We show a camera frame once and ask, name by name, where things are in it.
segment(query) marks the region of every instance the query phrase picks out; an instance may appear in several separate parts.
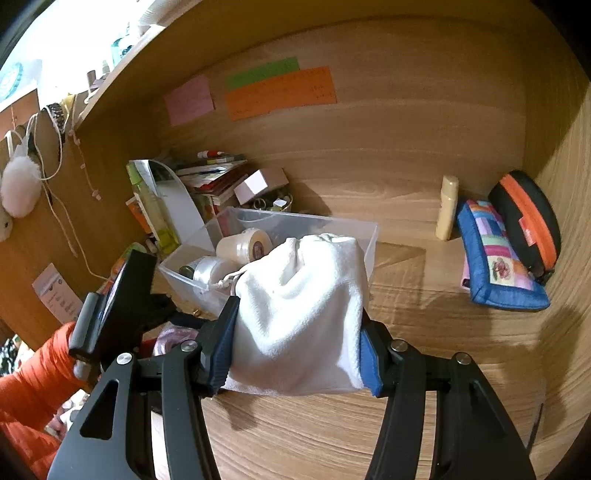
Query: black and orange case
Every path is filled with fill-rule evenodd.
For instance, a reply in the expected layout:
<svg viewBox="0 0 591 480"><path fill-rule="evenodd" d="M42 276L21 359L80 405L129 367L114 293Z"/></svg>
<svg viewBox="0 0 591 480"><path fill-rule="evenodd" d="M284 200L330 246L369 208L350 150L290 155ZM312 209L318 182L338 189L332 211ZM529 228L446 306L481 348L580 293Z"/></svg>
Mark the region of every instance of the black and orange case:
<svg viewBox="0 0 591 480"><path fill-rule="evenodd" d="M488 196L503 217L507 237L519 260L544 285L560 255L560 229L544 192L523 171L501 178Z"/></svg>

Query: cord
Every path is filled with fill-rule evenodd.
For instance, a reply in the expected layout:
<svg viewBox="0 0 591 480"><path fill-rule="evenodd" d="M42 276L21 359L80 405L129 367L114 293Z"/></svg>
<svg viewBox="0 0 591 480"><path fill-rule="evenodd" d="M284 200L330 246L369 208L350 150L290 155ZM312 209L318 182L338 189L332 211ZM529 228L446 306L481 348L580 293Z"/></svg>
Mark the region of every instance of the cord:
<svg viewBox="0 0 591 480"><path fill-rule="evenodd" d="M76 136L76 131L74 130L74 122L76 121L76 116L74 112L76 111L76 101L78 100L78 95L74 95L74 102L72 103L72 126L68 131L68 137L72 137L74 144L78 147L78 152L80 152L80 156L82 157L82 165L80 165L80 169L84 170L84 174L86 176L86 183L92 192L92 196L97 200L101 200L100 192L98 189L94 188L92 182L90 181L90 175L88 174L88 168L86 168L86 158L84 157L84 152L80 147L80 139ZM66 118L66 125L68 123L68 118L70 117L70 112L68 112L68 117Z"/></svg>
<svg viewBox="0 0 591 480"><path fill-rule="evenodd" d="M238 283L238 280L245 271L238 270L237 272L229 273L213 286L214 290L230 287L230 295L236 295L236 283Z"/></svg>
<svg viewBox="0 0 591 480"><path fill-rule="evenodd" d="M58 142L60 144L60 165L58 166L56 172L53 175L51 175L50 177L48 177L46 179L42 179L42 180L44 180L43 181L43 190L45 191L47 203L49 204L49 208L50 208L53 216L55 217L57 222L60 224L61 231L64 234L64 236L66 237L66 241L68 242L68 246L70 247L70 251L72 252L72 254L76 258L78 258L78 254L76 253L76 250L74 249L74 246L72 245L72 242L70 241L70 238L68 237L68 234L66 233L66 229L64 228L63 223L61 222L60 218L57 216L56 211L53 209L53 205L51 204L51 201L49 199L49 194L51 194L51 196L54 197L60 203L61 207L64 209L64 213L66 214L66 218L68 219L68 223L70 224L70 227L72 229L72 233L74 233L74 239L76 240L76 243L78 244L78 247L80 248L80 252L82 253L82 258L84 259L84 263L86 265L86 269L88 270L88 273L90 275L92 275L93 277L100 278L101 280L107 280L106 277L103 277L102 275L98 275L90 269L90 266L88 264L88 259L86 258L86 253L84 252L84 248L82 248L82 244L80 243L80 239L78 238L78 234L76 233L76 228L74 228L74 224L72 223L72 219L70 218L70 213L68 212L68 209L66 208L66 205L64 204L64 202L62 202L61 199L55 193L53 193L53 191L51 190L51 187L47 183L48 179L52 179L53 177L56 176L57 172L59 171L59 169L61 167L62 148L61 148L61 133L59 131L57 123L55 122L54 118L52 117L51 112L45 107L44 107L44 109L47 111L47 113L49 114L49 116L51 118L51 123L53 124L54 128L56 129L56 133L58 135ZM36 113L33 116L35 119L34 120L35 125L33 127L33 144L35 145L35 150L37 151L37 155L39 156L39 161L41 162L41 170L44 171L45 164L43 162L43 155L41 154L41 150L39 150L39 148L37 147L37 138L36 138L36 134L35 134L37 132L37 116L38 115L39 115L39 113ZM27 131L29 131L29 127L31 125L31 121L33 120L33 117L31 117L31 119L29 120L29 123L27 125Z"/></svg>
<svg viewBox="0 0 591 480"><path fill-rule="evenodd" d="M6 143L8 146L8 157L12 157L12 155L14 155L14 143L12 142L12 134L15 134L22 143L21 134L18 133L16 130L9 130L8 132L6 132L6 135L4 135L4 137L6 138Z"/></svg>

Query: purple fabric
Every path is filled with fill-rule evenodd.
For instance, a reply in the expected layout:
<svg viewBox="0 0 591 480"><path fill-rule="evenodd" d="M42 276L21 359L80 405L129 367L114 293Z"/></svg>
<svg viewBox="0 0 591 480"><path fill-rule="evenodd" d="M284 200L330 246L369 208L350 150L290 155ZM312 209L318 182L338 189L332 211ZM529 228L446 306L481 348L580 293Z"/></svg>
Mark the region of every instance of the purple fabric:
<svg viewBox="0 0 591 480"><path fill-rule="evenodd" d="M154 344L153 356L164 355L171 351L171 349L183 343L185 340L195 340L198 331L192 328L177 327L168 322L158 335L156 343Z"/></svg>

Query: orange sticky note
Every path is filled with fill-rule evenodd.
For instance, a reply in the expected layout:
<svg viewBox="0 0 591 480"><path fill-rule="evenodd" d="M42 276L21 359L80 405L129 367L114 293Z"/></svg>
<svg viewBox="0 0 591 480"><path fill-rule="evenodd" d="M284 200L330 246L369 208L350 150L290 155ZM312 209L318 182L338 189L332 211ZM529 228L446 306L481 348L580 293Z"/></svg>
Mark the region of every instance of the orange sticky note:
<svg viewBox="0 0 591 480"><path fill-rule="evenodd" d="M335 86L328 67L298 70L226 94L232 120L262 115L279 108L336 103Z"/></svg>

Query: book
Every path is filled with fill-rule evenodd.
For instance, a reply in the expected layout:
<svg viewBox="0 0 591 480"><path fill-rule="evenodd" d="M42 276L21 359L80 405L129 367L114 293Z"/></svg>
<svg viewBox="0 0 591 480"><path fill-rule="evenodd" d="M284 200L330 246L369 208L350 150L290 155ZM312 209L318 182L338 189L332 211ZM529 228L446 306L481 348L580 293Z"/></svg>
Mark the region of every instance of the book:
<svg viewBox="0 0 591 480"><path fill-rule="evenodd" d="M231 161L240 161L240 160L245 160L245 156L242 153L239 153L237 155L224 154L224 155L220 155L218 157L207 157L207 158L199 157L199 160L197 160L195 162L191 162L190 166L215 165L216 163L228 163Z"/></svg>
<svg viewBox="0 0 591 480"><path fill-rule="evenodd" d="M139 201L139 195L138 196L134 195L129 200L127 200L127 202L125 202L125 204L130 209L131 213L133 214L135 219L138 221L138 223L141 225L144 232L147 235L152 235L152 229L150 228L150 225L148 224L148 221L146 220L146 217L144 215L144 207L141 204L141 202Z"/></svg>
<svg viewBox="0 0 591 480"><path fill-rule="evenodd" d="M180 177L189 190L196 193L208 193L214 196L220 195L226 188L234 184L243 176L246 167L234 168L231 171L216 174L196 174Z"/></svg>
<svg viewBox="0 0 591 480"><path fill-rule="evenodd" d="M248 173L243 173L243 175L235 178L233 183L228 184L223 189L223 191L216 192L216 193L199 193L199 194L210 196L212 198L212 202L214 205L218 205L218 206L224 205L228 200L235 197L234 189L247 178L248 178Z"/></svg>
<svg viewBox="0 0 591 480"><path fill-rule="evenodd" d="M191 197L197 205L197 209L201 214L204 222L210 221L218 213L226 207L237 207L238 199L234 195L234 188L248 178L248 173L243 173L235 181L226 186L225 190L219 194L212 195L209 193L199 193L198 191L191 192Z"/></svg>
<svg viewBox="0 0 591 480"><path fill-rule="evenodd" d="M247 162L246 159L241 158L239 160L232 160L232 161L223 161L223 162L216 162L214 164L189 164L189 165L185 165L183 166L184 168L180 168L178 170L175 171L175 173L179 176L179 177L183 177L186 175L192 175L195 173L207 173L207 172L213 172L213 171L221 171L221 170L231 170L233 168L236 168L242 164L245 164Z"/></svg>

